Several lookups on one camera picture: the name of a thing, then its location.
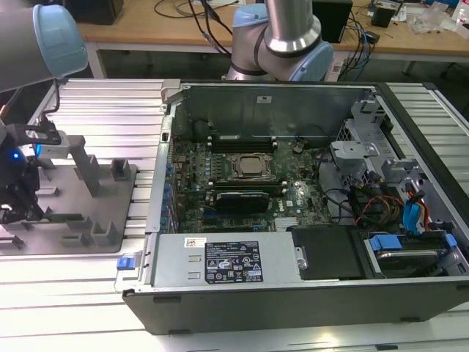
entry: wooden workbench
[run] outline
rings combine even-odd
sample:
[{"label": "wooden workbench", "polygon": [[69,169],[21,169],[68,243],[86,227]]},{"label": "wooden workbench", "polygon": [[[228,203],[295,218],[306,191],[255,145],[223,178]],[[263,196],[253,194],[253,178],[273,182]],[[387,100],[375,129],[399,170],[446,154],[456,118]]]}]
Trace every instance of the wooden workbench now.
[{"label": "wooden workbench", "polygon": [[[165,0],[158,10],[167,15],[178,15],[173,8],[174,0]],[[165,18],[154,12],[157,0],[125,0],[125,6],[112,26],[79,24],[82,35],[87,42],[90,65],[97,78],[102,67],[98,50],[145,50],[145,51],[213,51],[200,35],[193,18]],[[374,49],[378,59],[402,59],[422,61],[469,61],[469,40],[458,34],[444,31],[441,33],[413,34],[406,23],[391,23],[386,29],[371,26],[371,18],[362,15],[359,7],[367,0],[355,0],[353,12],[365,30],[378,33],[381,38]],[[188,5],[182,7],[190,12]],[[217,10],[221,19],[231,26],[233,14],[237,7],[224,7]],[[232,44],[229,33],[212,21],[212,31],[218,41],[227,47]],[[357,47],[357,37],[351,30],[344,33],[341,43],[333,44],[336,51],[353,52]]]}]

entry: black box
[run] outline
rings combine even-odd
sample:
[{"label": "black box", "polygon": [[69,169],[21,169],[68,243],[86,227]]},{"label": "black box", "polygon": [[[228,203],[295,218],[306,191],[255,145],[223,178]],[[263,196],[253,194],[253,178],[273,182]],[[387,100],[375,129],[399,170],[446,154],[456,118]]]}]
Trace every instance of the black box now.
[{"label": "black box", "polygon": [[372,26],[388,28],[389,22],[396,14],[396,9],[376,6],[372,17]]},{"label": "black box", "polygon": [[65,7],[75,21],[113,24],[122,10],[124,0],[67,0]]},{"label": "black box", "polygon": [[323,40],[340,43],[352,5],[352,0],[313,0],[313,13],[321,22]]}]

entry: white sticker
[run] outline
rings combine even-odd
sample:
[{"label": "white sticker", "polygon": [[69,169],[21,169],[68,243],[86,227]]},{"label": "white sticker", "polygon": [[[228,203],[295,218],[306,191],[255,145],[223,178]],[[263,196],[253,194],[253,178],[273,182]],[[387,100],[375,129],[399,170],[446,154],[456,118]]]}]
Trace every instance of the white sticker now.
[{"label": "white sticker", "polygon": [[205,247],[205,242],[207,239],[205,237],[186,237],[184,238],[184,247],[191,248],[191,247],[198,247],[203,248]]}]

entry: slotted metal surface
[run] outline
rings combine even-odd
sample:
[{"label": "slotted metal surface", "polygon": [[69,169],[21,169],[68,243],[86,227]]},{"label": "slotted metal surface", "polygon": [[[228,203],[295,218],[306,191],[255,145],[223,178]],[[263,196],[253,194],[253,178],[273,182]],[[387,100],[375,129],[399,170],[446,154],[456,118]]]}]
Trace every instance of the slotted metal surface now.
[{"label": "slotted metal surface", "polygon": [[[413,121],[443,163],[469,194],[469,124],[438,91],[423,84],[389,83]],[[393,131],[402,152],[413,156],[399,132]]]},{"label": "slotted metal surface", "polygon": [[[0,258],[0,351],[127,351],[140,347],[168,352],[375,351],[376,345],[398,345],[406,351],[468,350],[469,304],[425,323],[173,337],[146,333],[114,292],[114,278],[117,258],[143,247],[158,150],[155,131],[161,121],[160,87],[158,80],[80,80],[62,90],[62,107],[52,116],[58,127],[70,134],[85,131],[86,148],[101,163],[124,154],[139,166],[125,230],[128,238],[116,254]],[[408,109],[421,112],[419,103]],[[428,109],[428,104],[421,105],[424,107]],[[435,110],[432,112],[441,113],[436,104]]]}]

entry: warning label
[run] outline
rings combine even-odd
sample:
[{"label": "warning label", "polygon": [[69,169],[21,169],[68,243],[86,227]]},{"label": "warning label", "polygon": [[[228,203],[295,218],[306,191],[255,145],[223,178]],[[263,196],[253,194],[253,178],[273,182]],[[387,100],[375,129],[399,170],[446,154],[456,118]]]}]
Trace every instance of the warning label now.
[{"label": "warning label", "polygon": [[205,281],[209,284],[262,282],[259,242],[205,244]]}]

